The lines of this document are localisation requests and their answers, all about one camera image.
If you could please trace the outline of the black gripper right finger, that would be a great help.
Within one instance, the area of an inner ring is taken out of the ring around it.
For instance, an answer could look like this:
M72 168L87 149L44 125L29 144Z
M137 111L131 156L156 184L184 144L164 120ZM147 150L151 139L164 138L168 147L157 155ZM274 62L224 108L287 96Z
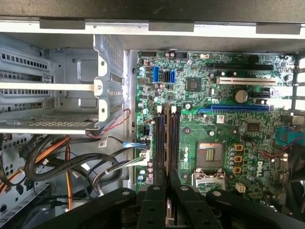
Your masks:
M245 198L217 189L209 191L205 200L192 186L182 185L177 170L169 170L169 184L181 205L191 227L194 229L227 229L222 226L211 210L214 207L223 213L241 220L249 229L303 229L305 224L283 215L270 207L260 206Z

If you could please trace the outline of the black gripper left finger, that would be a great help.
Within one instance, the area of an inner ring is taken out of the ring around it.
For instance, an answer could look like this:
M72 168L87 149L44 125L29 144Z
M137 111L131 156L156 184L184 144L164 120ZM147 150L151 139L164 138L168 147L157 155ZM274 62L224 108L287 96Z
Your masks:
M163 229L166 176L155 170L155 183L135 193L118 188L37 226L39 229Z

